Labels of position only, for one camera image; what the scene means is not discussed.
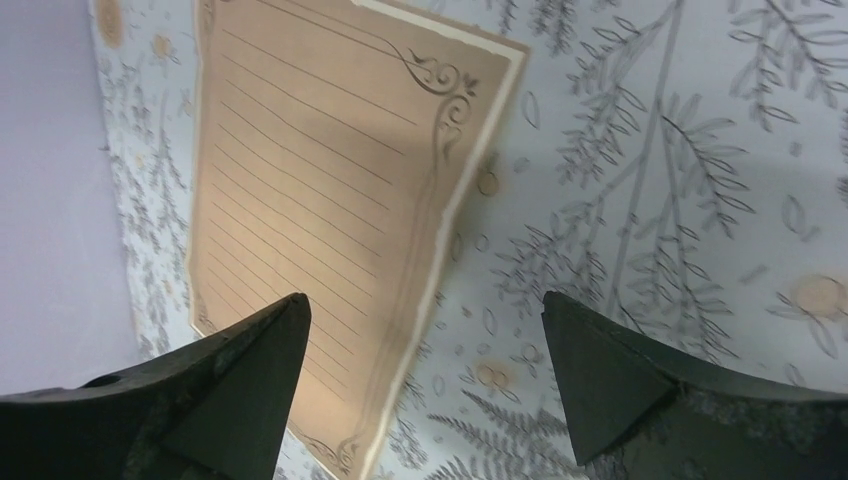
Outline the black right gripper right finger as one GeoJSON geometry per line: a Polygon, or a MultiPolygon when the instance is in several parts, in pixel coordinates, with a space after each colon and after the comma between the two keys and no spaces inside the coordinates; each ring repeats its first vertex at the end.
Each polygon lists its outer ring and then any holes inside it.
{"type": "Polygon", "coordinates": [[[847,398],[739,373],[560,292],[542,322],[576,462],[592,479],[843,479],[847,398]]]}

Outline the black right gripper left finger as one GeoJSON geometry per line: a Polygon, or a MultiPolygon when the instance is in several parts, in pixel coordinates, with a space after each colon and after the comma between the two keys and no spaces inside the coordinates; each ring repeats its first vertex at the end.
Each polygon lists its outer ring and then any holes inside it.
{"type": "Polygon", "coordinates": [[[311,326],[288,295],[165,355],[1,399],[5,479],[270,479],[311,326]]]}

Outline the tan lined letter paper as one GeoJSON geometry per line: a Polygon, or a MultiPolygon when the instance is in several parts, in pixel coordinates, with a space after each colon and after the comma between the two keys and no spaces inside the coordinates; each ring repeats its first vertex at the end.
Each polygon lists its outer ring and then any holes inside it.
{"type": "Polygon", "coordinates": [[[192,326],[306,294],[289,426],[331,475],[365,479],[530,50],[401,1],[195,12],[192,326]]]}

